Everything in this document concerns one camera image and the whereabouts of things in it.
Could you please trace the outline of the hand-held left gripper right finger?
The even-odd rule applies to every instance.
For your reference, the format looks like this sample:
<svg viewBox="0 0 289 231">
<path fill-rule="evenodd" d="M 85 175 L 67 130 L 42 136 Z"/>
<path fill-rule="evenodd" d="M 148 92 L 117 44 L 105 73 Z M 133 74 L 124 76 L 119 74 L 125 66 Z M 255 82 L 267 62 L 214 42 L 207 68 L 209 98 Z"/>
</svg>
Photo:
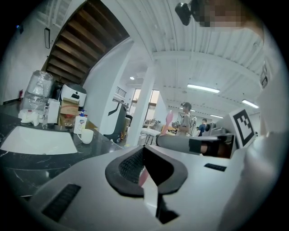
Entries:
<svg viewBox="0 0 289 231">
<path fill-rule="evenodd" d="M 156 221 L 145 231 L 217 231 L 224 207 L 240 180 L 244 151 L 237 150 L 226 159 L 149 148 L 181 162 L 188 174 L 177 192 L 163 197 L 167 208 L 178 217 L 166 224 Z"/>
</svg>

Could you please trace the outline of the white soap bottle blue pump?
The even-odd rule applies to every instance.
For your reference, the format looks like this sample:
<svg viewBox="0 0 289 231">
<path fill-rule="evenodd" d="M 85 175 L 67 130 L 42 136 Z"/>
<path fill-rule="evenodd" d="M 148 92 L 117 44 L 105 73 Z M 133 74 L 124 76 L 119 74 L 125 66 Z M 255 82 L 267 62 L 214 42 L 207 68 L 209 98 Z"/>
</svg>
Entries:
<svg viewBox="0 0 289 231">
<path fill-rule="evenodd" d="M 86 110 L 82 110 L 81 113 L 75 117 L 74 134 L 81 134 L 85 129 L 87 117 L 85 116 Z"/>
</svg>

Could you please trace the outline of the white rectangular sink basin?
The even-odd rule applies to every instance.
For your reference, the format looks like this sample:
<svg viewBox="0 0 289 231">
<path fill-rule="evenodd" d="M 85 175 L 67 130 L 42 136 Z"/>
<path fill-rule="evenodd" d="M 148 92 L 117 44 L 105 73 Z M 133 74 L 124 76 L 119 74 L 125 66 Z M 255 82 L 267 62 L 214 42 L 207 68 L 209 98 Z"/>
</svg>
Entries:
<svg viewBox="0 0 289 231">
<path fill-rule="evenodd" d="M 32 155 L 61 155 L 77 153 L 68 132 L 15 127 L 0 150 Z"/>
</svg>

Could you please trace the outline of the white cup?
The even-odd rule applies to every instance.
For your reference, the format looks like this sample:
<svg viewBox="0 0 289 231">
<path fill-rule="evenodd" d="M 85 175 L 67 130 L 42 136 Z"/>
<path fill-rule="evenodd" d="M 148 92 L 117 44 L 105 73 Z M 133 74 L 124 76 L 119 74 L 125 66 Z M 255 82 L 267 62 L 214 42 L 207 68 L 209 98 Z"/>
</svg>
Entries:
<svg viewBox="0 0 289 231">
<path fill-rule="evenodd" d="M 83 129 L 81 134 L 77 134 L 78 138 L 82 141 L 84 144 L 90 144 L 93 139 L 93 131 L 90 129 Z"/>
</svg>

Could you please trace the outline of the white crumpled cloth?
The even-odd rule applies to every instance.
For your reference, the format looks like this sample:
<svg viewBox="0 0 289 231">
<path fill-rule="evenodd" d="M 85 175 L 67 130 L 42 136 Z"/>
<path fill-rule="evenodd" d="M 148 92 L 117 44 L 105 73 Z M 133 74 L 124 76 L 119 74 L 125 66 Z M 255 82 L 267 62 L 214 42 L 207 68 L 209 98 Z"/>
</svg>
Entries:
<svg viewBox="0 0 289 231">
<path fill-rule="evenodd" d="M 21 123 L 32 123 L 34 126 L 38 126 L 42 123 L 43 112 L 34 109 L 22 109 L 18 114 L 18 118 L 21 119 Z"/>
</svg>

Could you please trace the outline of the ceiling tube light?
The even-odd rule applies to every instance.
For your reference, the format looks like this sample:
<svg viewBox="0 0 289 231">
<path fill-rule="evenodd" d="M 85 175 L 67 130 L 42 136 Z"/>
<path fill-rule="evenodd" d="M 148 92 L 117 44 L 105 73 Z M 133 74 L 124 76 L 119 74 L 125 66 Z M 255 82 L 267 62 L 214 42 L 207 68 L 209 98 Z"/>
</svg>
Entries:
<svg viewBox="0 0 289 231">
<path fill-rule="evenodd" d="M 191 89 L 197 89 L 197 90 L 213 92 L 213 93 L 219 93 L 220 92 L 220 90 L 218 90 L 218 89 L 208 88 L 208 87 L 203 87 L 203 86 L 198 86 L 198 85 L 192 85 L 192 84 L 188 84 L 187 87 L 191 88 Z"/>
<path fill-rule="evenodd" d="M 248 100 L 246 100 L 246 99 L 242 100 L 242 103 L 243 103 L 243 104 L 246 104 L 246 105 L 248 105 L 248 106 L 251 106 L 251 107 L 253 107 L 253 108 L 255 108 L 255 109 L 258 109 L 258 108 L 259 108 L 259 106 L 257 106 L 256 104 L 254 104 L 254 103 L 252 103 L 252 102 L 250 102 L 250 101 L 248 101 Z"/>
</svg>

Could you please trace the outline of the white black floor machine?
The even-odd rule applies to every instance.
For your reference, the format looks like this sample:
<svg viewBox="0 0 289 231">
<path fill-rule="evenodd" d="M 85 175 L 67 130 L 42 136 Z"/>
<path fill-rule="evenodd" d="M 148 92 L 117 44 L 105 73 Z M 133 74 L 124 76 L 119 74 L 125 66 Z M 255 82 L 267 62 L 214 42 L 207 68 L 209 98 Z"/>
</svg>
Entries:
<svg viewBox="0 0 289 231">
<path fill-rule="evenodd" d="M 107 115 L 104 136 L 115 143 L 122 140 L 128 106 L 123 100 L 113 98 L 111 109 Z"/>
</svg>

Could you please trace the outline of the clear plastic jug red cap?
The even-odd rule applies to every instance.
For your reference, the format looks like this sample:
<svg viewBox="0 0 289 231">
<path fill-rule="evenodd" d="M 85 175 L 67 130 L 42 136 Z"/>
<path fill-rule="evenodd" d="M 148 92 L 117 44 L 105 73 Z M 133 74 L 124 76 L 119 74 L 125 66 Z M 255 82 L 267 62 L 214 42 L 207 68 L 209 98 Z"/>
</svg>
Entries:
<svg viewBox="0 0 289 231">
<path fill-rule="evenodd" d="M 68 115 L 68 114 L 60 114 L 59 120 L 58 120 L 59 126 L 65 126 L 65 127 L 74 127 L 75 125 L 75 116 L 74 115 Z"/>
</svg>

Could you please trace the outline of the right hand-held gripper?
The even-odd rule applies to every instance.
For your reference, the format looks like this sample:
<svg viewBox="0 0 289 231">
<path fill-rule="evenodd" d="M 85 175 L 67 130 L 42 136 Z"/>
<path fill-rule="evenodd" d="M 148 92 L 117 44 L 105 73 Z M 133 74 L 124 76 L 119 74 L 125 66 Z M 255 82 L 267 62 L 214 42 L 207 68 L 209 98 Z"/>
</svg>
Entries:
<svg viewBox="0 0 289 231">
<path fill-rule="evenodd" d="M 161 134 L 156 138 L 156 145 L 177 152 L 200 155 L 210 148 L 216 148 L 218 152 L 219 144 L 224 144 L 230 151 L 225 157 L 232 158 L 236 150 L 248 147 L 255 138 L 256 134 L 247 111 L 239 108 L 217 122 L 207 124 L 202 137 Z"/>
</svg>

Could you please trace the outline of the white round appliance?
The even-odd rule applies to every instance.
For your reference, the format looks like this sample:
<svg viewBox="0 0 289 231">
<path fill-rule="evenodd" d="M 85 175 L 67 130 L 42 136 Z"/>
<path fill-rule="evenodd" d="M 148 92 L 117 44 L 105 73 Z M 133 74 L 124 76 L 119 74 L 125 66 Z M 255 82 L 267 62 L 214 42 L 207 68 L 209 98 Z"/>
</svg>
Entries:
<svg viewBox="0 0 289 231">
<path fill-rule="evenodd" d="M 64 98 L 77 101 L 79 104 L 79 108 L 82 109 L 85 104 L 87 96 L 87 91 L 80 85 L 74 83 L 67 83 L 64 84 L 59 97 L 58 101 L 62 101 Z"/>
</svg>

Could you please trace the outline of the dark wooden staircase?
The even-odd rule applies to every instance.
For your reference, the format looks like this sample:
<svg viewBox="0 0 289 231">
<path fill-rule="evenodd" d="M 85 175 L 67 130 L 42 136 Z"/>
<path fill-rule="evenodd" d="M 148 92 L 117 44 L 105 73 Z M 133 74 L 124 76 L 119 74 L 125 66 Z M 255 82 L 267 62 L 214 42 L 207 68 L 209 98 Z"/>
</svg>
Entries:
<svg viewBox="0 0 289 231">
<path fill-rule="evenodd" d="M 86 0 L 60 30 L 42 69 L 57 84 L 83 85 L 90 70 L 128 37 L 102 0 Z"/>
</svg>

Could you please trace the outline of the white folding table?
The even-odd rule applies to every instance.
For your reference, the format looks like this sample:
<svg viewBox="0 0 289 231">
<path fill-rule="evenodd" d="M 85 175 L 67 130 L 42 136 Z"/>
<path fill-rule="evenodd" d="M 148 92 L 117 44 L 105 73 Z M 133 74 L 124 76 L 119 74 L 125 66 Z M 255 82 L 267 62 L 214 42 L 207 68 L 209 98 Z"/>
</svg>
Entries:
<svg viewBox="0 0 289 231">
<path fill-rule="evenodd" d="M 150 128 L 142 128 L 141 133 L 146 135 L 145 144 L 149 145 L 152 144 L 154 138 L 161 134 L 159 131 Z"/>
</svg>

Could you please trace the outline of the black wall panel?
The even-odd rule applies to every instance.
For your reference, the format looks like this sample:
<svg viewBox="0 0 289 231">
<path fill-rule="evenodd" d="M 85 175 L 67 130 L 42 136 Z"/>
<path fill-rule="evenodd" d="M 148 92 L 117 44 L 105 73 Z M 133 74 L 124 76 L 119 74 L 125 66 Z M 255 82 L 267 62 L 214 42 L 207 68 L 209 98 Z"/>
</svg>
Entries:
<svg viewBox="0 0 289 231">
<path fill-rule="evenodd" d="M 49 28 L 45 28 L 44 29 L 44 39 L 45 39 L 45 47 L 47 49 L 50 49 L 50 29 Z"/>
</svg>

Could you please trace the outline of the small printed cardboard box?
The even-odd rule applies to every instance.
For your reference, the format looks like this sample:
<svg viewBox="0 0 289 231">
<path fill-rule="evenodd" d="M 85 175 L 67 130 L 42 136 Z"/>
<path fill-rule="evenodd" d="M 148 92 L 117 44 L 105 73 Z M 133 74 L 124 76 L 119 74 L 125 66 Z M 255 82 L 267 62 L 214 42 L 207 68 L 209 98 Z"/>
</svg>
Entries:
<svg viewBox="0 0 289 231">
<path fill-rule="evenodd" d="M 60 113 L 64 115 L 77 116 L 79 112 L 79 102 L 73 99 L 64 98 L 61 101 Z"/>
</svg>

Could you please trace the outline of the clear plastic water jug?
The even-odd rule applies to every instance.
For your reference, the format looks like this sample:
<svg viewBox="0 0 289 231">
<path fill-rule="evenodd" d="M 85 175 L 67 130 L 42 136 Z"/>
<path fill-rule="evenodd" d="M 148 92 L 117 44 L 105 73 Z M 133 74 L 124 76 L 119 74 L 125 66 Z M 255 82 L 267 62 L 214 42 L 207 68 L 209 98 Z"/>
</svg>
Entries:
<svg viewBox="0 0 289 231">
<path fill-rule="evenodd" d="M 48 99 L 52 96 L 55 79 L 45 71 L 33 72 L 25 91 L 21 109 L 43 111 Z"/>
</svg>

